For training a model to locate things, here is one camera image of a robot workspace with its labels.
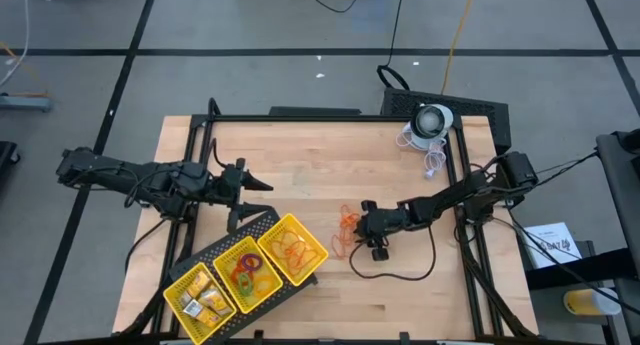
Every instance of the concrete floor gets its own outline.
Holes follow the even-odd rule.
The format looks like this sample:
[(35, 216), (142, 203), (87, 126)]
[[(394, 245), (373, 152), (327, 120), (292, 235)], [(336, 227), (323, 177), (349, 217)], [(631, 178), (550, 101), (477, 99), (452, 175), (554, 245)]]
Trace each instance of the concrete floor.
[[(325, 0), (339, 7), (350, 0)], [(30, 0), (31, 47), (127, 49), (145, 0)], [(636, 0), (596, 0), (620, 49), (640, 48)], [(447, 48), (465, 0), (405, 0), (398, 48)], [(22, 0), (0, 0), (0, 41), (23, 46)], [(155, 0), (141, 49), (386, 48), (397, 0), (358, 0), (334, 14), (312, 0)], [(460, 48), (606, 49), (585, 0), (475, 0)], [(2, 64), (7, 58), (0, 58)], [(223, 113), (266, 114), (271, 106), (380, 110), (382, 56), (136, 57), (105, 154), (153, 157), (162, 118), (201, 113), (214, 96)], [(65, 148), (93, 146), (120, 73), (119, 56), (33, 56), (55, 100), (47, 114), (0, 112), (0, 140), (23, 161), (0, 193), (0, 343), (24, 340), (76, 192), (56, 184)], [(640, 78), (640, 58), (624, 58)], [(440, 89), (446, 57), (395, 56), (418, 91)], [(316, 78), (318, 73), (324, 78)], [(2, 91), (40, 91), (24, 71)], [(609, 56), (457, 57), (447, 93), (510, 105), (513, 149), (536, 168), (589, 153), (595, 136), (640, 125)], [(526, 225), (565, 221), (598, 251), (624, 246), (597, 160), (532, 192), (515, 214)], [(92, 193), (41, 341), (109, 334), (123, 262), (139, 210)], [(556, 301), (535, 294), (535, 301)], [(603, 343), (598, 327), (558, 324), (536, 306), (550, 338)]]

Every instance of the wooden tabletop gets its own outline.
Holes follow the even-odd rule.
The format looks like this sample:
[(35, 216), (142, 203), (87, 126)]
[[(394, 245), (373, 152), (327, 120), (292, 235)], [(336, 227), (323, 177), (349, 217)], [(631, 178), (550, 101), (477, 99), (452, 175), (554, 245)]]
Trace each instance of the wooden tabletop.
[[(189, 121), (187, 116), (165, 118), (155, 161), (182, 159)], [(488, 162), (495, 150), (487, 119), (464, 117), (463, 124), (470, 161)], [(243, 191), (243, 200), (272, 205), (281, 216), (293, 213), (330, 251), (316, 272), (318, 285), (303, 289), (235, 337), (250, 338), (262, 329), (265, 338), (281, 339), (397, 339), (401, 331), (409, 332), (411, 339), (473, 338), (451, 210), (432, 225), (437, 262), (431, 276), (423, 281), (361, 279), (347, 260), (331, 250), (331, 237), (339, 230), (341, 205), (359, 211), (360, 201), (369, 199), (379, 207), (395, 207), (398, 200), (435, 194), (449, 185), (446, 169), (426, 180), (424, 154), (396, 145), (402, 126), (393, 122), (214, 124), (220, 159), (232, 163), (238, 157), (246, 158), (251, 173), (274, 187), (272, 192)], [(452, 142), (460, 178), (455, 134)], [(196, 146), (194, 154), (199, 152)], [(221, 169), (210, 161), (209, 170), (217, 174)], [(194, 252), (226, 234), (227, 214), (223, 206), (200, 206)], [(496, 209), (495, 217), (510, 221), (503, 209)], [(143, 210), (136, 237), (158, 219), (155, 210)], [(513, 230), (499, 222), (486, 224), (484, 229), (498, 292), (522, 323), (537, 332)], [(114, 331), (129, 325), (157, 289), (168, 233), (166, 226), (133, 254)], [(389, 261), (374, 262), (370, 252), (362, 248), (354, 257), (355, 266), (366, 274), (419, 276), (426, 272), (432, 261), (427, 231), (395, 234), (389, 242)], [(486, 298), (478, 289), (484, 329), (491, 333)], [(168, 329), (170, 310), (165, 310), (163, 329)]]

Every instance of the yellow basket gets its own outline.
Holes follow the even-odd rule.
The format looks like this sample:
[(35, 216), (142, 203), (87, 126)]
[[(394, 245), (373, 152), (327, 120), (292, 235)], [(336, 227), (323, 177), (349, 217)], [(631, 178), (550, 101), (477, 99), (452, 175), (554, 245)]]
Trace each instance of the yellow basket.
[[(260, 295), (256, 295), (255, 291), (253, 291), (249, 296), (242, 295), (238, 284), (232, 279), (234, 269), (238, 266), (240, 258), (245, 254), (255, 254), (262, 258), (263, 265), (259, 270), (251, 274), (252, 280), (257, 279), (258, 277), (268, 277), (273, 280), (270, 283), (271, 288), (264, 290)], [(231, 296), (233, 296), (233, 298), (238, 303), (240, 311), (242, 311), (244, 314), (248, 314), (249, 312), (251, 312), (251, 310), (255, 309), (256, 306), (260, 305), (274, 292), (278, 291), (278, 289), (280, 289), (283, 285), (282, 279), (273, 268), (273, 266), (271, 266), (268, 258), (260, 250), (258, 244), (255, 240), (253, 240), (251, 236), (247, 236), (244, 239), (240, 240), (229, 250), (225, 251), (224, 253), (222, 253), (222, 255), (213, 260), (213, 267), (222, 278), (222, 281), (224, 281), (224, 284), (227, 286), (227, 289), (229, 289), (229, 292), (231, 292)]]
[[(289, 241), (287, 237), (293, 237), (293, 241)], [(297, 272), (290, 269), (288, 262), (290, 258), (283, 253), (282, 246), (286, 243), (302, 242), (304, 251), (312, 250), (309, 259), (305, 259), (304, 251), (302, 252), (302, 267)], [(292, 214), (285, 215), (277, 224), (258, 239), (258, 244), (262, 250), (267, 253), (269, 258), (273, 260), (276, 266), (284, 273), (284, 275), (298, 286), (308, 278), (328, 257), (329, 252), (320, 244), (320, 242), (311, 235), (309, 230), (304, 227)]]
[[(224, 296), (224, 300), (227, 302), (229, 307), (232, 309), (231, 314), (228, 314), (226, 318), (224, 318), (218, 326), (215, 328), (210, 328), (200, 321), (192, 318), (191, 316), (185, 314), (182, 310), (182, 305), (180, 304), (180, 296), (187, 290), (193, 279), (196, 277), (196, 274), (200, 271), (204, 271), (209, 278), (213, 281), (213, 284), (220, 290), (222, 296)], [(163, 293), (165, 300), (169, 303), (171, 310), (182, 324), (182, 327), (187, 331), (191, 341), (195, 345), (200, 345), (205, 342), (209, 336), (211, 336), (216, 330), (218, 330), (222, 325), (224, 325), (229, 319), (231, 319), (238, 310), (233, 302), (227, 296), (227, 293), (224, 291), (223, 287), (216, 281), (216, 279), (211, 274), (211, 271), (207, 269), (207, 266), (204, 263), (198, 263), (191, 270), (187, 271), (186, 274), (182, 275), (180, 279), (171, 284)]]

